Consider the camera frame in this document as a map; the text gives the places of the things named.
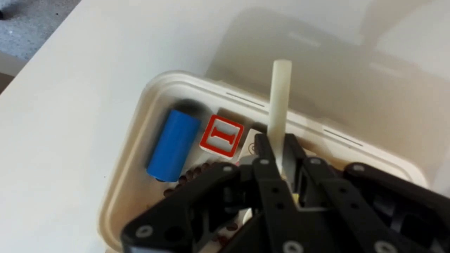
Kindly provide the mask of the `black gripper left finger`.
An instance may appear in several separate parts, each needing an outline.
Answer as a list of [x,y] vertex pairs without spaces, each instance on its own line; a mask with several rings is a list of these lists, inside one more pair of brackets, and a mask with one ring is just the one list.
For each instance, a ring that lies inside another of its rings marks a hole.
[[213,163],[195,179],[130,220],[121,231],[124,253],[200,253],[242,209],[256,215],[220,253],[263,253],[258,163]]

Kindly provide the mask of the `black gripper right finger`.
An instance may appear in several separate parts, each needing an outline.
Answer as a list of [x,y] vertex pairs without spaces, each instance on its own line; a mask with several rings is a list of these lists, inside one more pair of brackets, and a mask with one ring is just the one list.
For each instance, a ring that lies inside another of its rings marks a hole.
[[285,158],[300,206],[330,215],[348,253],[450,253],[449,196],[362,161],[337,170],[293,133]]

